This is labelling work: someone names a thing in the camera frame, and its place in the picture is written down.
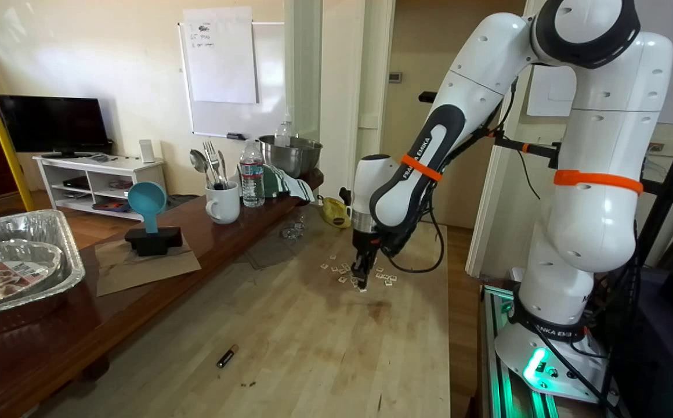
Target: green light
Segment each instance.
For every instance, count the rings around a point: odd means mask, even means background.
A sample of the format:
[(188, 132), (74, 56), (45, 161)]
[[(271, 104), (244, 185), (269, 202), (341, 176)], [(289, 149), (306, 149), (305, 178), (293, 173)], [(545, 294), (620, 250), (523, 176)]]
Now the green light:
[(545, 370), (538, 374), (541, 361), (547, 357), (547, 348), (536, 348), (523, 371), (524, 381), (535, 388), (545, 388)]

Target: television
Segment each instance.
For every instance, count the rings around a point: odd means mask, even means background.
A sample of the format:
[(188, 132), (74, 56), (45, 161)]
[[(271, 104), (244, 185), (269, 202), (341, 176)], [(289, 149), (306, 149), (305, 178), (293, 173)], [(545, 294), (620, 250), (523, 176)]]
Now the television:
[(0, 113), (15, 151), (60, 157), (111, 152), (96, 98), (0, 94)]

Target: aluminum tray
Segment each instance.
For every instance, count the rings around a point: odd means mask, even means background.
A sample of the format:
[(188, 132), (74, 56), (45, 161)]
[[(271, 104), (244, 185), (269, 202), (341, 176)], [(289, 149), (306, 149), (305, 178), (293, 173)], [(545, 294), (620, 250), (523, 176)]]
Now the aluminum tray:
[(74, 242), (74, 234), (62, 215), (62, 211), (26, 211), (0, 218), (0, 242), (4, 240), (29, 240), (29, 242), (48, 242), (60, 249), (58, 273), (39, 280), (38, 286), (17, 292), (15, 298), (0, 300), (0, 312), (11, 312), (39, 300), (48, 300), (74, 288), (84, 276), (84, 263)]

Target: cup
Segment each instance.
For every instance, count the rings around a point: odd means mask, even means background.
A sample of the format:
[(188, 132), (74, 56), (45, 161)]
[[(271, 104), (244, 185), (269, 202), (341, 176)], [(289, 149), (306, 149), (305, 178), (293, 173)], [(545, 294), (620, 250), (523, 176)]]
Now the cup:
[(232, 182), (215, 182), (206, 191), (205, 211), (213, 222), (227, 224), (241, 215), (240, 187)]

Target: orange ring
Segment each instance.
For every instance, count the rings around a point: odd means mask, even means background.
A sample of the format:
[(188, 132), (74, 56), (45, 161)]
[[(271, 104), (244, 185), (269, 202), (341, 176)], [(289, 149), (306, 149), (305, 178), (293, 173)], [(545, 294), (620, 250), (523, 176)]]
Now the orange ring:
[(420, 161), (416, 161), (416, 157), (409, 155), (409, 152), (402, 155), (402, 163), (409, 165), (409, 168), (413, 168), (416, 172), (425, 173), (425, 176), (431, 178), (435, 183), (438, 183), (438, 182), (444, 178), (441, 172), (436, 172), (436, 169), (422, 165)]
[(600, 183), (600, 185), (627, 187), (638, 195), (642, 193), (640, 182), (633, 182), (630, 176), (617, 176), (617, 173), (604, 173), (604, 172), (558, 169), (552, 183), (555, 185)]

